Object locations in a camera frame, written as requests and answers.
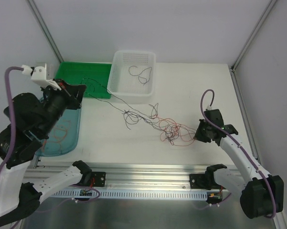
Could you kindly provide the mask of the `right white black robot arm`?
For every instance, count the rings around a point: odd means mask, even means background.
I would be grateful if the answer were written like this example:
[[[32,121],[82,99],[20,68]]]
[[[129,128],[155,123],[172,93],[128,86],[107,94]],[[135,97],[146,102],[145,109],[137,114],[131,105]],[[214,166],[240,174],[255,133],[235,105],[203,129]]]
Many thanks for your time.
[[[242,138],[231,124],[225,125],[218,109],[202,112],[203,119],[195,139],[203,143],[215,142],[234,162],[241,178],[233,175],[222,164],[209,166],[205,184],[210,188],[225,187],[239,201],[245,215],[250,218],[272,218],[283,210],[284,182],[279,175],[273,176],[248,153]]]

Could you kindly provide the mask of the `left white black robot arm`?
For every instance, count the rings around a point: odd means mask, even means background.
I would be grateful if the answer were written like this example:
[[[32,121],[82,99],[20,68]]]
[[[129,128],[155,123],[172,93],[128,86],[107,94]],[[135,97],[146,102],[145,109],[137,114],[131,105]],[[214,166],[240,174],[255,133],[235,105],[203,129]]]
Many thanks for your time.
[[[30,216],[52,194],[72,185],[85,187],[91,183],[92,171],[83,161],[50,178],[23,182],[25,172],[42,141],[65,110],[81,107],[86,86],[70,85],[57,80],[58,89],[43,88],[43,100],[22,93],[10,99],[4,114],[10,124],[0,133],[0,227]]]

